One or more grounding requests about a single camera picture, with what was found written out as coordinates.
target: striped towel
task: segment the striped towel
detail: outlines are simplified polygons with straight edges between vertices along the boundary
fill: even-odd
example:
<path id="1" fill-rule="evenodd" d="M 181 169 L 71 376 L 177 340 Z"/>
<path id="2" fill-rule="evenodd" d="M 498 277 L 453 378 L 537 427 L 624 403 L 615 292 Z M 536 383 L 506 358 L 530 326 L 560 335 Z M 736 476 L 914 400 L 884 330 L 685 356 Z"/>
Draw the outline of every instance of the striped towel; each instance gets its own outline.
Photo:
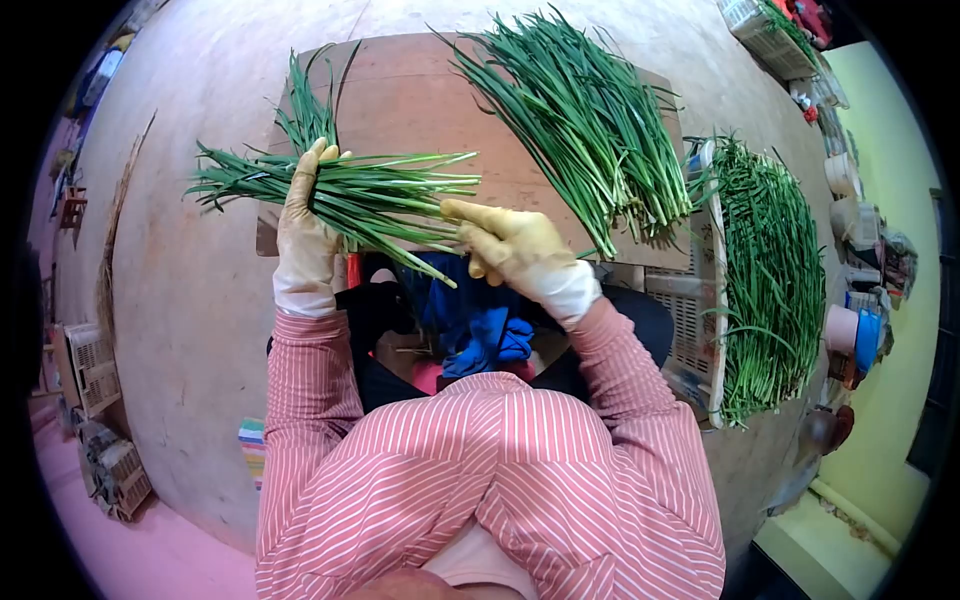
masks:
<path id="1" fill-rule="evenodd" d="M 250 477 L 259 492 L 263 486 L 263 461 L 267 455 L 267 446 L 263 444 L 263 420 L 243 419 L 237 439 L 240 440 L 240 449 L 247 461 Z"/>

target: white glove cuff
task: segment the white glove cuff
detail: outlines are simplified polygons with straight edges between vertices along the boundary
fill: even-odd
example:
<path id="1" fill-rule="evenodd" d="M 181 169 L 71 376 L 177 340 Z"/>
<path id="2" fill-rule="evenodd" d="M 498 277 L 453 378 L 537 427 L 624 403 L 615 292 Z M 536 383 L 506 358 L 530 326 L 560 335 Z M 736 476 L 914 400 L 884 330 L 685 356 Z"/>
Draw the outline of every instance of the white glove cuff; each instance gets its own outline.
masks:
<path id="1" fill-rule="evenodd" d="M 281 268 L 274 272 L 274 302 L 288 313 L 314 319 L 337 310 L 332 285 L 320 281 L 304 284 L 302 277 L 288 276 Z"/>
<path id="2" fill-rule="evenodd" d="M 543 309 L 566 331 L 573 329 L 603 293 L 593 267 L 586 260 L 538 276 Z"/>

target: shirt sleeve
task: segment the shirt sleeve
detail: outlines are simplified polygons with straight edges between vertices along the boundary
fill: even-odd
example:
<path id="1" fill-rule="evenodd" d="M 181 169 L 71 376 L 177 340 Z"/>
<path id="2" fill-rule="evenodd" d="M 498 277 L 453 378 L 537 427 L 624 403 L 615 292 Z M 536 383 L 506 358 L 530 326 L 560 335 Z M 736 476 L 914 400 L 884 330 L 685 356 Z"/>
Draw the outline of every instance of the shirt sleeve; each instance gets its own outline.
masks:
<path id="1" fill-rule="evenodd" d="M 278 309 L 267 385 L 257 570 L 269 568 L 269 554 L 321 461 L 363 417 L 346 313 L 312 319 Z"/>
<path id="2" fill-rule="evenodd" d="M 693 411 L 674 398 L 634 324 L 606 298 L 570 333 L 590 403 L 647 478 L 658 503 L 723 555 L 716 492 Z"/>

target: pink floor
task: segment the pink floor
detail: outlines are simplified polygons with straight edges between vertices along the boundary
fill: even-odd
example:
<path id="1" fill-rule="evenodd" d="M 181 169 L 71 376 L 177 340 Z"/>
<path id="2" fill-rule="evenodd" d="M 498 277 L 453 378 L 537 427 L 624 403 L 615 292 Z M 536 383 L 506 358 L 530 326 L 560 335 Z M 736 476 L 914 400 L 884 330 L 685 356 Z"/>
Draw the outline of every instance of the pink floor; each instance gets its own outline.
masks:
<path id="1" fill-rule="evenodd" d="M 108 600 L 255 597 L 252 557 L 220 543 L 154 496 L 139 522 L 108 518 L 86 497 L 77 441 L 64 442 L 54 421 L 40 427 L 34 441 L 60 520 Z"/>

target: bucket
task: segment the bucket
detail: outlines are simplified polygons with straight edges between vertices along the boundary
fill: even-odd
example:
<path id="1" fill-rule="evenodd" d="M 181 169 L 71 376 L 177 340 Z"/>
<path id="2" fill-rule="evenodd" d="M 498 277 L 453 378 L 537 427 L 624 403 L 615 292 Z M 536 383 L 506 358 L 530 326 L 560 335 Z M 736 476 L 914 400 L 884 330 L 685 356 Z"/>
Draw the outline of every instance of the bucket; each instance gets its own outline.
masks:
<path id="1" fill-rule="evenodd" d="M 827 349 L 843 354 L 853 354 L 856 347 L 856 330 L 860 316 L 849 308 L 832 304 L 827 312 L 824 326 L 824 341 Z"/>
<path id="2" fill-rule="evenodd" d="M 837 196 L 860 197 L 863 195 L 860 177 L 856 174 L 856 166 L 850 159 L 849 153 L 830 156 L 824 160 L 824 172 L 827 174 L 830 191 Z"/>
<path id="3" fill-rule="evenodd" d="M 837 241 L 846 242 L 856 234 L 859 204 L 855 196 L 847 196 L 830 205 L 830 229 Z"/>

